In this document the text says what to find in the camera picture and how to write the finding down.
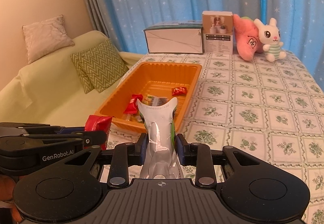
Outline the person's left hand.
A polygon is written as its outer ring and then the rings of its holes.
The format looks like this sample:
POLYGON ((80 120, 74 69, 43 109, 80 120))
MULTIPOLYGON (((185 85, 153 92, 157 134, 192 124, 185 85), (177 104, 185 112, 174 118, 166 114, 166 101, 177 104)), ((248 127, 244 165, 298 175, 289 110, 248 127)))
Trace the person's left hand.
POLYGON ((1 175, 1 208, 10 210, 13 223, 20 223, 22 218, 12 201, 15 185, 16 183, 11 177, 1 175))

